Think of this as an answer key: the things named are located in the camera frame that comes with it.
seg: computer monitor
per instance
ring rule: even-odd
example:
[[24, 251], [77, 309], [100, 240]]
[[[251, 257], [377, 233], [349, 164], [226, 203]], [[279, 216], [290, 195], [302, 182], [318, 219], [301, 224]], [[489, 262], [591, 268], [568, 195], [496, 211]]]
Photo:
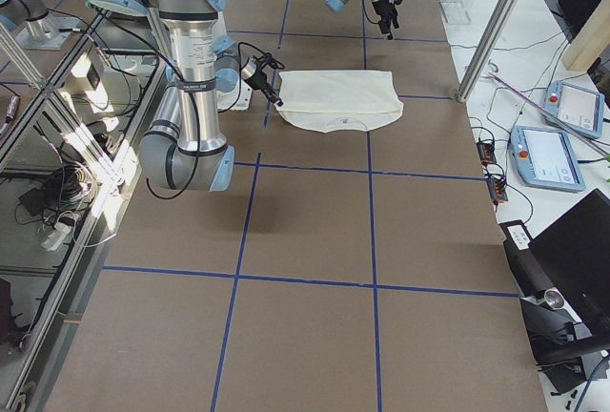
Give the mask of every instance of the computer monitor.
[[610, 331], [610, 199], [592, 191], [530, 249], [592, 334]]

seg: white desk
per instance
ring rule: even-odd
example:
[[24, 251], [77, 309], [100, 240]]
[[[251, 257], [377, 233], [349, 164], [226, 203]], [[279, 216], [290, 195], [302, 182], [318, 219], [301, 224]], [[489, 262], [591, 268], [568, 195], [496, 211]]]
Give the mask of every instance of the white desk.
[[[472, 0], [470, 8], [472, 22], [468, 25], [443, 23], [448, 41], [452, 45], [452, 56], [457, 76], [460, 79], [475, 52], [474, 48], [462, 47], [474, 47], [478, 44], [497, 1]], [[529, 47], [546, 39], [549, 40], [545, 43], [524, 49], [524, 47]], [[496, 45], [498, 49], [519, 49], [494, 51], [492, 61], [499, 66], [499, 75], [519, 90], [530, 90], [534, 87], [546, 88], [551, 81], [556, 61], [565, 45], [567, 45], [567, 42], [561, 28], [543, 0], [519, 0]], [[580, 75], [580, 72], [567, 71], [559, 61], [553, 79], [559, 80], [576, 75]], [[570, 83], [587, 89], [595, 89], [595, 85], [586, 74], [570, 79]], [[490, 112], [494, 92], [499, 86], [500, 84], [497, 82], [481, 78], [467, 102], [471, 124], [488, 128], [494, 133], [496, 140], [508, 138], [505, 131], [486, 118], [486, 115]], [[535, 90], [531, 97], [533, 100], [540, 102], [545, 93], [545, 89]], [[507, 90], [500, 90], [497, 92], [489, 117], [509, 131], [516, 121], [519, 125], [547, 126], [542, 115], [529, 105], [525, 105], [523, 113], [519, 115], [522, 105], [523, 101], [519, 100], [514, 94]], [[604, 115], [610, 115], [608, 109], [606, 109]], [[610, 142], [610, 125], [606, 125], [604, 128], [600, 140]], [[475, 137], [478, 137], [479, 130], [473, 130], [473, 132]], [[481, 134], [481, 138], [488, 137], [489, 135], [486, 132]], [[596, 159], [599, 157], [576, 139], [571, 139], [571, 143], [577, 159]], [[610, 183], [606, 182], [606, 179], [610, 177], [607, 162], [581, 165], [580, 169], [587, 188], [584, 192], [572, 194], [525, 186], [516, 172], [514, 162], [511, 160], [512, 157], [506, 155], [505, 141], [496, 144], [496, 156], [498, 162], [506, 169], [509, 184], [524, 192], [534, 205], [534, 214], [527, 224], [534, 237], [594, 188], [599, 188], [607, 196], [610, 196]], [[509, 188], [507, 191], [509, 201], [498, 206], [498, 223], [513, 219], [525, 220], [530, 214], [529, 204], [524, 197], [514, 190]], [[574, 409], [578, 397], [572, 400], [569, 398], [569, 393], [562, 397], [552, 397], [549, 392], [553, 390], [553, 386], [544, 375], [540, 375], [540, 381], [544, 388], [550, 412], [566, 410], [565, 406], [568, 400], [572, 401], [571, 409]], [[594, 381], [589, 388], [580, 412], [608, 409], [610, 409], [610, 380]]]

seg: white cloth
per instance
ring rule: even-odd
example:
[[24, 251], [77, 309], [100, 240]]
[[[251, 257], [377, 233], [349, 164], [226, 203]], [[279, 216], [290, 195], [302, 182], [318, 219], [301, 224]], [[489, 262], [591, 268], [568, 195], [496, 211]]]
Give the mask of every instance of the white cloth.
[[279, 114], [298, 128], [371, 131], [402, 116], [391, 72], [282, 72]]

